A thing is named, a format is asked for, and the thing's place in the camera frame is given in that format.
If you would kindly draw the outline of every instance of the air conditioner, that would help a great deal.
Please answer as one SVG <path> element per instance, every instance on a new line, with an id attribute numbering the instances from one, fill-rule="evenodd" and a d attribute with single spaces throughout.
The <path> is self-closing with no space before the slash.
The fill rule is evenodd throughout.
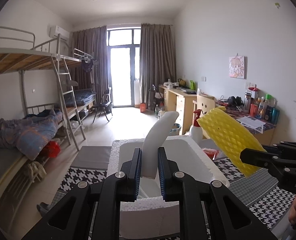
<path id="1" fill-rule="evenodd" d="M 56 38 L 58 37 L 58 34 L 60 34 L 60 37 L 67 41 L 69 40 L 69 32 L 64 30 L 63 28 L 59 27 L 59 26 L 53 26 L 50 28 L 50 34 L 49 37 L 50 38 Z"/>

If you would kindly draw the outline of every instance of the floor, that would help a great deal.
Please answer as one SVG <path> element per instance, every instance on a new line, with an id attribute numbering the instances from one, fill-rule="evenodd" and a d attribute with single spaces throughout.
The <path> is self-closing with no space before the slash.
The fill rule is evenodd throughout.
<path id="1" fill-rule="evenodd" d="M 117 139 L 145 138 L 157 121 L 153 111 L 142 114 L 138 108 L 114 108 L 112 113 L 113 118 L 110 122 L 107 122 L 104 114 L 99 118 L 96 117 L 94 123 L 92 123 L 93 114 L 85 118 L 83 127 L 87 139 L 83 140 L 81 132 L 76 132 L 80 148 L 84 145 L 111 146 Z M 66 171 L 78 153 L 73 142 L 70 146 L 68 143 L 63 143 L 61 148 L 61 153 L 46 163 L 45 179 L 36 182 L 28 190 L 15 217 L 9 238 L 21 239 L 41 218 L 36 205 L 40 202 L 51 203 Z"/>

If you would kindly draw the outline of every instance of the curtain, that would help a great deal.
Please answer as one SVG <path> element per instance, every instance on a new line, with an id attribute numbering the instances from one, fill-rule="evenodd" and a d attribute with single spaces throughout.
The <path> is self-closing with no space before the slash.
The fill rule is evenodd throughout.
<path id="1" fill-rule="evenodd" d="M 171 79 L 176 81 L 176 59 L 170 25 L 141 25 L 140 100 L 148 104 L 148 90 Z"/>
<path id="2" fill-rule="evenodd" d="M 70 69 L 72 80 L 78 82 L 75 89 L 93 89 L 97 92 L 97 102 L 100 102 L 109 84 L 107 26 L 72 33 L 72 52 L 74 49 L 94 54 L 96 60 L 91 72 L 85 72 L 81 66 Z"/>

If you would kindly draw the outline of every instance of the picture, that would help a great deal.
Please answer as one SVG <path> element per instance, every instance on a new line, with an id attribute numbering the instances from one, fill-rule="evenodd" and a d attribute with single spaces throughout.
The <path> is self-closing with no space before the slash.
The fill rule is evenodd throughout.
<path id="1" fill-rule="evenodd" d="M 245 57 L 229 57 L 229 76 L 234 78 L 245 78 Z"/>

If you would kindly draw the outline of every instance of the paper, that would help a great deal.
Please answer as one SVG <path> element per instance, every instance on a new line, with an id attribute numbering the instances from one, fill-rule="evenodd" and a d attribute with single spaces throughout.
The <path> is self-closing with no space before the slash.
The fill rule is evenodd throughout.
<path id="1" fill-rule="evenodd" d="M 260 121 L 256 118 L 253 118 L 251 116 L 245 116 L 239 119 L 236 119 L 238 122 L 240 122 L 243 126 L 252 128 L 260 133 L 264 132 L 264 124 L 265 122 Z"/>

